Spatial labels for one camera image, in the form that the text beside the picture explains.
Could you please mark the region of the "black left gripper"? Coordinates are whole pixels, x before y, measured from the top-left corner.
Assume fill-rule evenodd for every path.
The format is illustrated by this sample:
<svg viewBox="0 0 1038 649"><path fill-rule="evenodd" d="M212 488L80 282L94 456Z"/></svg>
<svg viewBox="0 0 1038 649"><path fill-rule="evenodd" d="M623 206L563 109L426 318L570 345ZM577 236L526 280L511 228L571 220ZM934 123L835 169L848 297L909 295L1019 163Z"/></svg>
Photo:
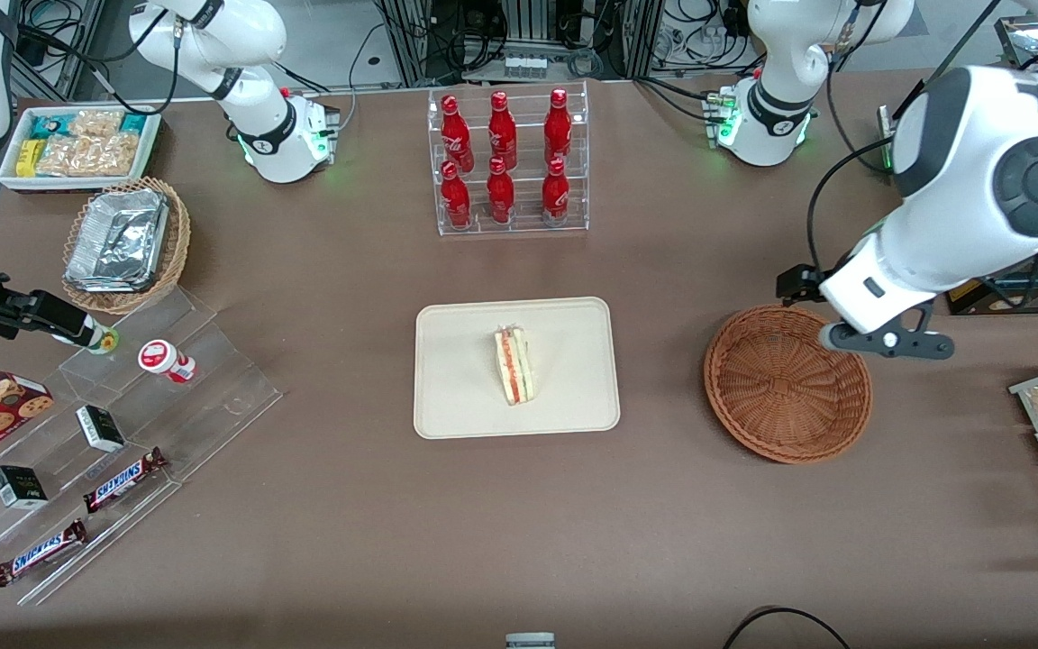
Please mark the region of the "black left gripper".
<svg viewBox="0 0 1038 649"><path fill-rule="evenodd" d="M811 264L796 264L776 277L776 297L783 306L794 306L805 301L823 303L821 283L824 283L823 271Z"/></svg>

